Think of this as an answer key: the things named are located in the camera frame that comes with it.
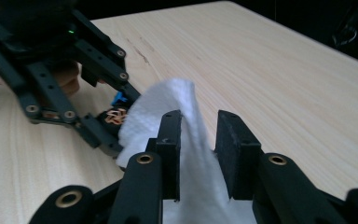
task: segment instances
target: white cloth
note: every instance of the white cloth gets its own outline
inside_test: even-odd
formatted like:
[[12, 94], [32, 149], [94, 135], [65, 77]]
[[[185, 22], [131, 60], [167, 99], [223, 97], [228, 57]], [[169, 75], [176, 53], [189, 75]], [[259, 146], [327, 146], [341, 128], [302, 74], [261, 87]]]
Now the white cloth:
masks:
[[119, 143], [124, 149], [117, 158], [117, 165], [126, 167], [132, 155], [145, 151], [148, 139], [158, 135], [161, 117], [177, 109], [183, 115], [181, 200], [178, 203], [164, 201], [163, 223], [256, 223], [252, 202], [228, 198], [226, 183], [209, 146], [194, 84], [190, 80], [173, 78], [162, 81], [133, 104], [119, 132]]

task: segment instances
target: robotic hand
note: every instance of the robotic hand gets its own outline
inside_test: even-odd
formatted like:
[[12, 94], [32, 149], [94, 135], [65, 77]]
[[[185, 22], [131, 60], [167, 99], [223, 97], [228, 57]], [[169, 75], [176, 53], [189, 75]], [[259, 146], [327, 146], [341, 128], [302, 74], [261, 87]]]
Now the robotic hand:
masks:
[[[29, 223], [162, 223], [163, 214], [171, 212], [164, 211], [163, 201], [181, 202], [181, 119], [180, 110], [161, 117], [157, 136], [149, 138], [145, 152], [130, 158], [122, 179], [95, 193], [78, 185], [57, 189], [39, 206]], [[317, 189], [289, 157], [264, 152], [236, 114], [219, 110], [214, 155], [228, 198], [252, 201], [256, 223], [358, 224], [358, 189], [350, 189], [345, 200]], [[188, 185], [197, 185], [186, 181]], [[223, 206], [219, 207], [222, 210], [212, 208], [211, 215], [227, 216]], [[195, 216], [184, 207], [177, 211], [179, 216]], [[247, 219], [236, 223], [247, 223]]]
[[[0, 77], [29, 121], [73, 128], [91, 147], [116, 157], [118, 130], [140, 93], [129, 83], [126, 52], [75, 10], [75, 2], [0, 0]], [[112, 108], [79, 117], [51, 74], [67, 61], [82, 64], [81, 77], [90, 85], [101, 79], [117, 90]]]

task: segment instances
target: wooden table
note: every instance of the wooden table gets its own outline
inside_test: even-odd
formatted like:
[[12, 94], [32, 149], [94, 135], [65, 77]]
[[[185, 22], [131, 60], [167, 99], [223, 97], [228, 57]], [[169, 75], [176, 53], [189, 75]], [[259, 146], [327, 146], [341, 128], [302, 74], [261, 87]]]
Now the wooden table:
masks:
[[[194, 81], [214, 146], [217, 111], [242, 117], [265, 152], [293, 159], [341, 199], [358, 188], [358, 61], [230, 2], [170, 8], [94, 23], [127, 51], [131, 84], [144, 92], [170, 77]], [[81, 112], [108, 107], [115, 91], [82, 82]], [[94, 192], [123, 173], [62, 126], [33, 125], [0, 86], [0, 223], [26, 223], [54, 190]]]

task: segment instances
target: blue component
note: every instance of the blue component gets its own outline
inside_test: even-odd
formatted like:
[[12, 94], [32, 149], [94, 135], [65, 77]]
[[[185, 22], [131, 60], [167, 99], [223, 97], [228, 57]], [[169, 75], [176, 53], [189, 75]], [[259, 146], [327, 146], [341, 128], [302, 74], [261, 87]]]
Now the blue component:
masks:
[[121, 91], [118, 91], [116, 96], [115, 96], [115, 99], [113, 99], [112, 103], [110, 105], [115, 105], [118, 101], [121, 101], [121, 102], [127, 102], [127, 98], [125, 98], [123, 96], [123, 92]]

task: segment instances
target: light wood surface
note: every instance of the light wood surface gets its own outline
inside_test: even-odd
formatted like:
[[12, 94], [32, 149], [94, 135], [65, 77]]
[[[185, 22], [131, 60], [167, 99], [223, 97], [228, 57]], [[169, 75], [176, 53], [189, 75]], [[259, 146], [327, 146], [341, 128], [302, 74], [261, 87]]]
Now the light wood surface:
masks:
[[[230, 2], [94, 23], [127, 51], [140, 92], [170, 77], [194, 81], [214, 146], [217, 111], [238, 114], [265, 152], [293, 159], [317, 188], [358, 188], [358, 61]], [[115, 91], [82, 82], [76, 108], [97, 115]], [[94, 192], [123, 173], [73, 130], [33, 125], [0, 86], [0, 223], [26, 223], [54, 190]]]

